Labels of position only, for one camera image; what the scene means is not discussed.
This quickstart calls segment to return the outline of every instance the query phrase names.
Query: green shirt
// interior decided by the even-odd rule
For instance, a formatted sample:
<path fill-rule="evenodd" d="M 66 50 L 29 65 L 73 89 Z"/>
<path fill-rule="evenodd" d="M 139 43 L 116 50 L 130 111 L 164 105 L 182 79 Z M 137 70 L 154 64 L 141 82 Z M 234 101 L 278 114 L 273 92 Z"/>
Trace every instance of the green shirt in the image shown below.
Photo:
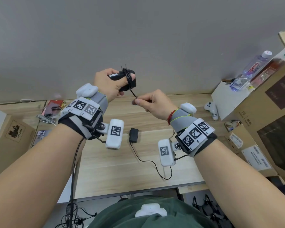
<path fill-rule="evenodd" d="M 158 203 L 168 215 L 141 216 L 135 214 L 143 204 Z M 88 228 L 215 228 L 214 223 L 196 208 L 175 199 L 156 196 L 140 196 L 117 202 L 101 211 Z"/>

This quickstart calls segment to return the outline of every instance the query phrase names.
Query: wall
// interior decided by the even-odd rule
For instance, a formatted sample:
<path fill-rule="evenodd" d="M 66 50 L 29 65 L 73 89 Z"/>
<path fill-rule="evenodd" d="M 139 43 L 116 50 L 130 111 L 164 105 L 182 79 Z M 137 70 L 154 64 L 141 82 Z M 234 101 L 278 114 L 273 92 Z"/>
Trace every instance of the wall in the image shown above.
<path fill-rule="evenodd" d="M 74 98 L 124 64 L 137 94 L 209 93 L 279 31 L 285 0 L 0 0 L 0 102 Z"/>

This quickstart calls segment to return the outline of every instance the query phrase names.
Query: small cardboard box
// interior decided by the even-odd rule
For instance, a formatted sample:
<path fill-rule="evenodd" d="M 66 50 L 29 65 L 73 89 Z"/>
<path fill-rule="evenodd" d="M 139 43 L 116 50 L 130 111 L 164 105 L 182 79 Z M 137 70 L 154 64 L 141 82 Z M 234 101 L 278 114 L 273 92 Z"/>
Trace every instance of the small cardboard box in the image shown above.
<path fill-rule="evenodd" d="M 35 129 L 0 111 L 0 173 L 30 147 Z"/>
<path fill-rule="evenodd" d="M 285 184 L 285 64 L 235 112 Z"/>
<path fill-rule="evenodd" d="M 277 175 L 243 124 L 229 132 L 225 137 L 232 147 L 232 151 L 262 175 L 265 177 Z"/>

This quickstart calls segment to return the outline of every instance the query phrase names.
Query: plastic bottle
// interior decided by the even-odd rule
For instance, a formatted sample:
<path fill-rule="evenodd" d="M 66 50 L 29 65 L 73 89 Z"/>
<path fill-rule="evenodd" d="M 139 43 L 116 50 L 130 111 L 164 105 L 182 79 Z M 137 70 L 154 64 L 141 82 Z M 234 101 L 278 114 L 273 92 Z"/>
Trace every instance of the plastic bottle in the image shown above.
<path fill-rule="evenodd" d="M 239 75 L 231 84 L 232 91 L 240 91 L 268 61 L 272 52 L 266 50 L 261 55 L 254 57 L 254 59 L 245 67 L 242 74 Z"/>

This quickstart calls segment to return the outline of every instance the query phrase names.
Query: person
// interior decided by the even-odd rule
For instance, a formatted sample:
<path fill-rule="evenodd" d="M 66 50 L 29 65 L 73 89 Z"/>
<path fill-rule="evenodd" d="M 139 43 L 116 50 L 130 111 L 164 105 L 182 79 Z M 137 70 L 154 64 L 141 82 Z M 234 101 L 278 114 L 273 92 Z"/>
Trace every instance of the person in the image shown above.
<path fill-rule="evenodd" d="M 94 85 L 108 102 L 127 84 L 112 81 L 106 69 L 96 73 Z M 160 90 L 139 96 L 135 103 L 167 120 L 178 109 Z M 74 154 L 83 136 L 60 123 L 0 174 L 0 227 L 42 227 L 67 183 Z M 85 140 L 80 145 L 82 151 Z M 218 204 L 236 228 L 285 227 L 285 196 L 258 171 L 214 140 L 194 160 Z M 159 203 L 167 216 L 135 218 L 143 204 Z M 135 197 L 100 212 L 90 227 L 215 227 L 195 208 L 177 199 Z"/>

